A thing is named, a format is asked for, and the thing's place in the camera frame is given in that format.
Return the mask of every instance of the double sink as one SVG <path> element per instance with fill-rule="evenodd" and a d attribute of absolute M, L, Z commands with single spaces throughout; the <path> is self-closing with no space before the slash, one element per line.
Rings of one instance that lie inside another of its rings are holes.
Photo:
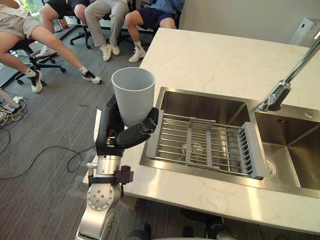
<path fill-rule="evenodd" d="M 267 174 L 261 179 L 203 167 L 150 159 L 146 142 L 140 164 L 261 189 L 320 198 L 320 111 L 282 105 L 257 110 L 258 101 L 162 87 L 156 107 L 165 114 L 215 120 L 217 124 L 255 126 Z"/>

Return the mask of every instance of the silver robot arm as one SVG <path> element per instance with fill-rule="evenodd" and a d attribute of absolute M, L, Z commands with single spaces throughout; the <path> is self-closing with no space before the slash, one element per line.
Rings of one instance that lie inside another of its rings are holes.
<path fill-rule="evenodd" d="M 158 109 L 153 108 L 142 123 L 125 130 L 113 95 L 101 114 L 97 114 L 95 129 L 98 131 L 94 133 L 94 138 L 98 160 L 97 163 L 87 164 L 89 189 L 86 209 L 75 240 L 108 239 L 116 205 L 124 194 L 123 185 L 132 182 L 134 177 L 129 166 L 120 167 L 121 157 L 125 149 L 151 136 L 158 124 L 158 113 Z"/>

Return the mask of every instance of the countertop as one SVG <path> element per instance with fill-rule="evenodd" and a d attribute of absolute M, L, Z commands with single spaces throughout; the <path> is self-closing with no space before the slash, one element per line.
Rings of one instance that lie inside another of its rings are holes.
<path fill-rule="evenodd" d="M 141 63 L 160 87 L 263 100 L 306 47 L 160 28 Z M 291 82 L 284 104 L 320 110 L 320 53 Z M 320 233 L 320 199 L 139 165 L 144 143 L 125 150 L 126 195 L 300 232 Z"/>

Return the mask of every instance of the chrome faucet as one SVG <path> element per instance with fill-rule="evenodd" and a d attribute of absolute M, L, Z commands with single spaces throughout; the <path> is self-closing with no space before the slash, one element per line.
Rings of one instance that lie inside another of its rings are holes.
<path fill-rule="evenodd" d="M 288 76 L 284 80 L 279 81 L 266 98 L 257 106 L 258 109 L 264 112 L 279 110 L 281 108 L 281 103 L 291 91 L 291 80 L 298 75 L 298 73 L 305 67 L 319 49 L 320 37 L 312 47 L 310 47 L 308 52 L 298 62 L 294 69 L 291 70 Z"/>

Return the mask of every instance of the white sock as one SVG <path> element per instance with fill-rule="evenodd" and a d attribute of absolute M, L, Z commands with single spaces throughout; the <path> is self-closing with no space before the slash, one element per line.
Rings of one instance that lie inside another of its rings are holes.
<path fill-rule="evenodd" d="M 143 48 L 141 46 L 141 42 L 140 41 L 137 41 L 134 43 L 135 47 L 137 48 L 138 51 L 141 51 Z"/>
<path fill-rule="evenodd" d="M 81 68 L 79 68 L 79 71 L 82 73 L 82 74 L 86 74 L 88 72 L 88 69 L 86 69 L 85 66 L 82 66 Z"/>
<path fill-rule="evenodd" d="M 36 76 L 36 72 L 33 71 L 32 69 L 30 69 L 29 67 L 28 67 L 27 70 L 24 72 L 24 74 L 27 75 L 27 76 L 29 76 L 30 78 Z"/>

